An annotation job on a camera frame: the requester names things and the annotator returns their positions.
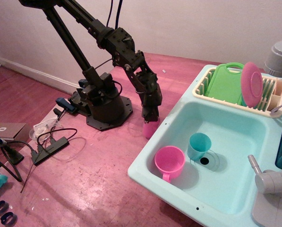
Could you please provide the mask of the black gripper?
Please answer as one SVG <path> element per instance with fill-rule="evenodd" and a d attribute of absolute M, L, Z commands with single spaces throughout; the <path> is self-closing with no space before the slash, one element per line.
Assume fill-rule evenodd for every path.
<path fill-rule="evenodd" d="M 137 88 L 141 105 L 142 117 L 145 122 L 157 122 L 159 119 L 158 106 L 162 104 L 162 94 L 157 83 L 157 75 L 152 72 L 137 72 Z"/>

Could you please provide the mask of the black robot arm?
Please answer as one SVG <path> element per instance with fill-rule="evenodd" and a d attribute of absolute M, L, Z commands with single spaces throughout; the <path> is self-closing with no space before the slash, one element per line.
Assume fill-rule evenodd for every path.
<path fill-rule="evenodd" d="M 158 106 L 162 103 L 157 75 L 149 68 L 144 53 L 135 50 L 134 40 L 124 29 L 105 26 L 75 0 L 22 0 L 20 3 L 25 7 L 43 10 L 77 61 L 88 82 L 85 88 L 78 90 L 80 100 L 87 104 L 95 121 L 118 121 L 124 116 L 124 101 L 112 75 L 105 73 L 100 76 L 89 64 L 55 6 L 63 7 L 71 14 L 96 39 L 98 47 L 111 55 L 112 64 L 124 69 L 141 100 L 144 135 L 149 137 L 157 130 L 160 123 Z"/>

